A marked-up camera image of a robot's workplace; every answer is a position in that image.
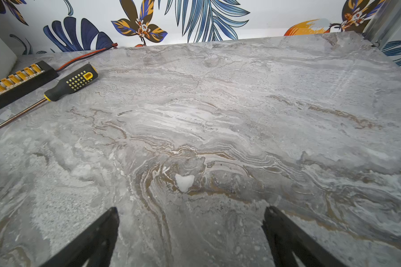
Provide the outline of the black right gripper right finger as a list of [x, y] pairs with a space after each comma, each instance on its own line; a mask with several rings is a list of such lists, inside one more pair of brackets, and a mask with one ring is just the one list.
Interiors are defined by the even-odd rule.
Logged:
[[306, 267], [344, 266], [275, 206], [266, 208], [262, 229], [277, 267], [297, 267], [296, 258]]

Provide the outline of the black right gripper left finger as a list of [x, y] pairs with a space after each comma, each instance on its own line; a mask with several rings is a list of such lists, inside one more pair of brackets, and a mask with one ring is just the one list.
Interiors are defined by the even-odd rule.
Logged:
[[42, 266], [108, 267], [117, 242], [119, 223], [118, 209], [108, 209]]

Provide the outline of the black yellow screwdriver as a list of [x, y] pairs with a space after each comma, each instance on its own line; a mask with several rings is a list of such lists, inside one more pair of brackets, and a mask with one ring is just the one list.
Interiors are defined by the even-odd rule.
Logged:
[[1, 123], [0, 129], [4, 128], [5, 126], [9, 125], [10, 123], [14, 122], [15, 120], [19, 119], [30, 111], [38, 108], [46, 102], [56, 102], [67, 95], [80, 91], [81, 89], [87, 87], [89, 84], [93, 83], [98, 78], [98, 76], [99, 74], [97, 70], [91, 64], [86, 64], [82, 66], [78, 70], [61, 79], [55, 87], [45, 91], [42, 100], [36, 102], [25, 110], [14, 115], [7, 121]]

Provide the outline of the black bit holder case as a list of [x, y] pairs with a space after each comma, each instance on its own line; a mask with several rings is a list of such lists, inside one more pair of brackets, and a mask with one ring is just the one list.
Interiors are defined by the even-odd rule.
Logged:
[[58, 72], [40, 61], [0, 80], [0, 109], [58, 78]]

